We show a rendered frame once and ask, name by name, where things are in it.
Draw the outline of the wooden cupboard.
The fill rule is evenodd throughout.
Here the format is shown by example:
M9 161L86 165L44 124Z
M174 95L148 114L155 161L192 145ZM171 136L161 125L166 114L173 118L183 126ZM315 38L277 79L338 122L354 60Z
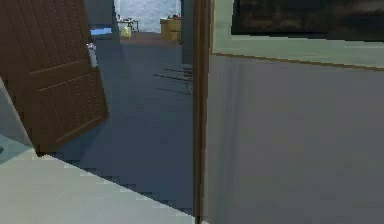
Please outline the wooden cupboard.
M176 43L181 42L181 19L161 19L161 38Z

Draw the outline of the small dark table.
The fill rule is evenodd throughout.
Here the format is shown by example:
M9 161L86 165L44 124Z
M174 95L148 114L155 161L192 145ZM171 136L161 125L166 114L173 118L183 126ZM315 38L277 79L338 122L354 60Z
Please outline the small dark table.
M118 20L117 23L118 23L118 25L124 24L126 26L129 26L135 32L139 32L140 31L139 21L138 20L134 20L134 19L131 19L131 20Z

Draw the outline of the brown wooden room door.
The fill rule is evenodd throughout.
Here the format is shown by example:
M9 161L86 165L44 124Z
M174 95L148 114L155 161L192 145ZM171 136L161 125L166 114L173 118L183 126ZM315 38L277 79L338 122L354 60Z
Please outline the brown wooden room door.
M108 119L84 0L0 0L0 79L39 156Z

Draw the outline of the dark framed wall picture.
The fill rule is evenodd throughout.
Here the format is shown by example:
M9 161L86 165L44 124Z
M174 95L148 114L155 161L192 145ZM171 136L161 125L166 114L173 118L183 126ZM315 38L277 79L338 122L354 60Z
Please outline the dark framed wall picture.
M234 0L231 33L384 43L384 0Z

